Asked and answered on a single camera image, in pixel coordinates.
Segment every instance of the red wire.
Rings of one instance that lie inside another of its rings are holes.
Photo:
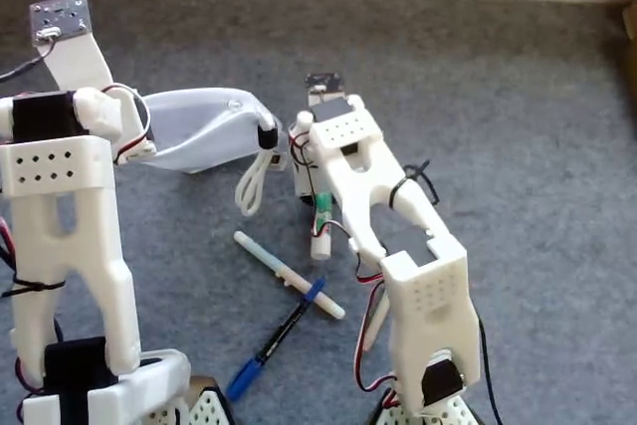
[[[383,382],[386,382],[387,380],[395,380],[396,376],[389,373],[387,375],[383,375],[381,377],[378,377],[377,379],[375,379],[373,382],[371,382],[369,385],[364,385],[362,383],[362,379],[361,379],[361,374],[360,374],[360,364],[362,362],[362,343],[363,343],[363,337],[365,335],[365,331],[367,330],[367,323],[369,322],[369,311],[371,310],[371,305],[374,302],[374,298],[376,296],[376,292],[378,291],[378,289],[380,288],[380,286],[383,284],[382,281],[380,281],[379,283],[377,283],[373,289],[371,290],[371,293],[369,293],[369,299],[367,300],[367,307],[365,309],[365,314],[362,317],[362,323],[360,325],[360,331],[358,333],[358,342],[356,343],[356,352],[354,354],[354,378],[356,379],[356,384],[358,385],[358,387],[363,390],[364,392],[373,392],[374,390],[376,390]]]
[[[36,388],[33,385],[29,384],[29,382],[27,382],[27,379],[24,376],[24,372],[22,371],[22,362],[20,361],[19,357],[16,358],[14,371],[16,373],[18,381],[20,382],[20,385],[22,385],[27,392],[33,393],[34,395],[42,392],[41,388]]]
[[[102,89],[102,92],[103,92],[103,93],[106,93],[106,92],[108,92],[109,90],[112,90],[112,89],[118,89],[118,88],[120,88],[120,86],[118,86],[118,85],[109,85],[109,86],[108,86],[108,87],[106,87],[105,89]],[[142,136],[140,136],[140,137],[138,137],[138,138],[136,138],[136,139],[134,139],[134,140],[130,141],[129,143],[125,144],[124,146],[122,146],[122,147],[121,147],[121,148],[117,151],[117,155],[115,156],[115,159],[112,161],[113,163],[117,164],[117,162],[119,161],[119,159],[121,158],[121,156],[122,156],[124,153],[126,153],[126,152],[127,152],[127,151],[129,151],[130,149],[132,149],[132,148],[136,147],[138,144],[140,144],[142,141],[144,141],[144,140],[148,137],[148,130],[147,130],[147,127],[146,127],[145,129],[146,129],[146,132],[145,132]]]
[[[309,131],[303,131],[302,133],[297,134],[296,136],[292,136],[290,135],[290,143],[293,144],[295,147],[297,147],[298,149],[301,149],[302,146],[300,146],[297,143],[297,139],[300,138],[301,136],[305,136],[306,134],[310,134]]]
[[[7,245],[8,253],[15,258],[16,257],[16,247],[13,243],[13,238],[11,237],[11,230],[9,229],[9,225],[4,220],[3,217],[0,217],[0,236],[4,240]]]
[[[392,408],[392,407],[397,407],[398,405],[400,405],[400,402],[398,400],[394,400],[395,397],[396,397],[396,391],[391,390],[387,394],[387,396],[383,399],[382,408]]]

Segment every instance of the wire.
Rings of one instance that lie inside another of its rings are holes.
[[[60,285],[64,284],[64,282],[62,282],[62,283],[58,283],[57,285],[48,286],[43,283],[32,283],[29,281],[20,281],[19,279],[17,279],[15,244],[13,242],[13,238],[11,236],[11,230],[9,229],[9,226],[7,225],[7,222],[5,221],[5,219],[1,216],[0,216],[0,237],[2,238],[4,245],[6,247],[5,249],[4,247],[0,246],[0,257],[7,264],[7,266],[13,271],[13,282],[15,284],[24,286],[23,289],[20,289],[20,290],[7,291],[6,293],[2,294],[0,298],[4,299],[10,296],[15,296],[17,294],[40,291],[42,290],[40,288],[56,289],[57,287],[61,287]],[[58,320],[55,318],[53,318],[53,327],[54,327],[54,331],[56,335],[56,340],[58,342],[64,341],[64,333],[62,332],[62,327],[60,326],[60,323],[58,322]],[[22,361],[20,360],[20,357],[16,357],[13,370],[14,370],[16,378],[18,379],[18,382],[20,382],[20,385],[22,385],[22,387],[27,392],[29,392],[28,395],[25,396],[20,401],[20,403],[18,404],[18,407],[16,408],[16,418],[18,419],[20,423],[24,423],[23,412],[22,412],[24,407],[24,401],[35,395],[42,395],[43,389],[34,387],[27,381],[26,377],[24,376],[24,371],[22,370]]]
[[[243,174],[239,184],[237,184],[235,204],[241,209],[241,214],[244,216],[254,215],[261,206],[266,172],[274,154],[273,149],[259,151],[254,163]]]
[[[498,411],[498,405],[496,404],[496,394],[494,393],[494,385],[491,380],[491,369],[489,368],[489,351],[487,349],[487,333],[485,332],[485,325],[482,322],[480,316],[478,316],[478,326],[480,327],[480,342],[482,343],[482,359],[485,364],[485,379],[487,380],[487,391],[489,392],[489,401],[491,402],[491,408],[494,411],[496,423],[503,425],[500,418],[500,412]]]
[[[51,55],[51,53],[53,52],[53,49],[56,46],[56,40],[51,40],[51,47],[49,48],[49,50],[47,52],[45,52],[42,55],[39,55],[38,57],[31,59],[23,64],[20,64],[17,67],[14,67],[12,70],[10,70],[9,72],[6,72],[4,74],[0,75],[0,84],[4,84],[5,82],[9,82],[12,79],[15,79],[17,77],[20,77],[23,74],[26,74],[27,72],[29,72],[31,69],[33,69],[34,67],[36,67],[38,64],[40,64],[41,62],[44,61],[44,59],[46,59],[47,57],[49,57]]]
[[[417,181],[418,178],[422,178],[425,181],[425,183],[427,183],[427,187],[429,188],[429,191],[431,191],[431,195],[433,197],[431,204],[435,206],[440,202],[440,196],[438,196],[438,191],[436,191],[436,188],[434,187],[434,183],[431,181],[431,179],[429,179],[429,176],[427,176],[427,174],[425,173],[425,169],[427,168],[427,166],[429,166],[430,162],[431,160],[428,159],[425,162],[423,162],[420,166],[417,166],[415,164],[405,164],[402,169],[405,171],[405,174],[407,175],[409,179],[413,179],[414,181]],[[407,170],[412,170],[412,173],[407,174]]]
[[[400,405],[400,401],[396,399],[396,391],[391,389],[382,400],[382,408],[393,408]]]
[[[16,247],[13,244],[13,238],[11,237],[11,231],[9,230],[9,225],[4,220],[3,217],[0,217],[0,236],[2,236],[2,240],[4,241],[5,246],[7,247],[7,253],[11,255],[12,258],[16,257]]]
[[[364,392],[373,392],[382,383],[386,382],[387,380],[396,379],[396,376],[393,373],[388,373],[386,375],[382,375],[376,378],[369,385],[364,385],[362,383],[361,372],[360,372],[360,365],[362,363],[362,353],[363,353],[362,343],[363,343],[363,338],[365,336],[365,332],[367,330],[367,324],[369,323],[369,312],[371,310],[371,305],[374,302],[376,292],[378,291],[380,286],[382,286],[383,284],[384,284],[383,281],[376,283],[376,285],[372,288],[371,292],[369,293],[369,299],[367,300],[367,307],[365,308],[365,313],[360,323],[360,330],[358,331],[358,340],[356,341],[356,350],[354,352],[354,379],[356,380],[356,385],[358,385],[358,388],[360,388]]]
[[[145,112],[146,112],[146,123],[143,127],[143,131],[142,133],[135,139],[129,141],[127,144],[125,144],[124,146],[122,146],[118,151],[117,151],[117,155],[115,156],[115,160],[113,161],[114,164],[119,164],[119,159],[121,158],[121,156],[126,153],[127,151],[133,149],[134,147],[136,147],[138,144],[140,144],[142,141],[144,141],[146,139],[146,137],[148,136],[148,132],[150,131],[150,107],[148,106],[148,104],[146,103],[146,100],[139,94],[139,92],[132,88],[129,87],[128,85],[125,84],[119,84],[119,83],[114,83],[114,84],[110,84],[109,86],[105,87],[102,89],[103,93],[106,93],[110,90],[113,89],[120,89],[120,90],[125,90],[127,92],[129,92],[131,95],[133,95],[143,106]]]

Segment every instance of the black cable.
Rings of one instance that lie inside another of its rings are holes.
[[[21,65],[15,67],[13,70],[10,70],[9,72],[1,74],[0,75],[0,84],[4,84],[5,82],[9,82],[10,80],[15,79],[16,77],[20,77],[22,74],[26,74],[27,72],[29,72],[31,69],[33,69],[38,64],[43,62],[44,59],[49,57],[49,55],[51,55],[51,52],[53,52],[53,49],[55,48],[55,46],[56,46],[56,41],[53,40],[53,41],[51,41],[51,47],[49,48],[49,50],[46,53],[44,53],[42,55],[39,55],[35,59],[31,59],[31,60],[25,62],[24,64],[21,64]]]
[[[436,191],[436,188],[434,187],[434,183],[431,181],[431,179],[429,179],[429,176],[427,176],[427,174],[425,173],[425,168],[429,166],[430,162],[431,161],[428,159],[424,163],[422,163],[420,166],[416,166],[415,164],[405,164],[402,167],[402,169],[405,170],[405,174],[407,173],[407,170],[409,169],[413,170],[413,173],[407,174],[407,177],[409,179],[413,179],[414,181],[417,181],[418,178],[422,178],[425,181],[425,183],[427,183],[427,186],[429,187],[429,191],[431,191],[431,195],[433,196],[433,201],[431,201],[431,204],[435,206],[440,202],[440,197],[438,196],[438,191]]]
[[[64,284],[66,284],[66,281],[60,281],[54,284],[25,281],[23,279],[18,278],[17,273],[13,273],[13,284],[22,286],[22,288],[10,289],[9,291],[5,291],[4,293],[0,295],[0,299],[11,298],[12,296],[19,296],[21,294],[27,294],[27,293],[41,293],[42,291],[53,291],[55,289],[62,288]]]
[[[496,395],[494,393],[494,385],[491,380],[491,369],[489,368],[489,352],[487,349],[487,333],[485,332],[485,326],[482,324],[482,319],[478,316],[478,326],[480,327],[480,342],[482,343],[482,359],[485,363],[485,379],[487,380],[487,390],[489,391],[489,401],[491,402],[491,408],[494,411],[496,417],[496,423],[503,425],[500,418],[500,412],[498,411],[498,405],[496,405]]]

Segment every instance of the perforated plate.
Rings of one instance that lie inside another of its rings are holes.
[[[310,130],[313,143],[325,149],[343,148],[377,135],[382,136],[382,132],[365,109],[315,123]]]
[[[205,390],[190,411],[190,425],[231,425],[217,394]]]
[[[46,43],[38,32],[57,27],[67,40],[92,30],[89,0],[43,0],[31,6],[31,40],[34,45]]]
[[[9,144],[0,148],[7,197],[113,187],[110,143],[96,136]]]
[[[446,409],[439,415],[426,418],[408,417],[399,405],[383,410],[373,425],[481,425],[482,422],[474,417],[465,401],[456,397],[447,403]]]

